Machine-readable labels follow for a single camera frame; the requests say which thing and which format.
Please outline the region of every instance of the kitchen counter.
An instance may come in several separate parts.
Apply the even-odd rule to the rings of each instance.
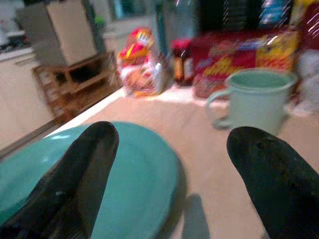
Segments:
[[[19,49],[7,53],[2,53],[0,54],[0,62],[6,61],[15,57],[27,55],[33,52],[32,47],[24,48],[24,49]]]
[[[205,100],[192,97],[190,88],[173,87],[145,99],[127,98],[120,89],[54,133],[108,120],[133,122],[161,135],[180,157],[180,185],[186,198],[177,195],[159,238],[267,238],[245,184],[228,157],[230,131],[212,127],[204,104]],[[319,148],[314,147],[319,141],[318,115],[290,116],[279,137],[319,172]]]

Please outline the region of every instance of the window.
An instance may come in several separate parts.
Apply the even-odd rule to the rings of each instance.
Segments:
[[[144,0],[109,0],[114,20],[146,14]]]

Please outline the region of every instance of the kitchen cabinet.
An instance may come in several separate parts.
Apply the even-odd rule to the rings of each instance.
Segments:
[[[23,62],[32,56],[0,62],[0,150],[53,120],[31,71],[39,63]]]

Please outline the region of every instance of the jar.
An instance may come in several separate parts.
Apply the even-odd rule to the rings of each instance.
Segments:
[[[193,59],[190,51],[190,39],[173,41],[174,78],[180,86],[191,86],[194,79]]]

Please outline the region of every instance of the mug handle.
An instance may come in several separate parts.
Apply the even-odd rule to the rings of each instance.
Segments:
[[[205,104],[205,109],[206,109],[206,114],[207,114],[207,117],[208,117],[208,109],[209,109],[209,106],[211,103],[213,103],[213,101],[218,98],[218,97],[221,97],[221,96],[226,96],[226,95],[229,95],[231,94],[231,89],[227,89],[227,90],[223,90],[223,91],[218,91],[216,93],[213,93],[207,100],[207,103]],[[214,119],[214,127],[217,128],[217,129],[223,129],[223,128],[229,128],[231,127],[231,122],[229,120],[229,118],[225,118],[225,119]]]

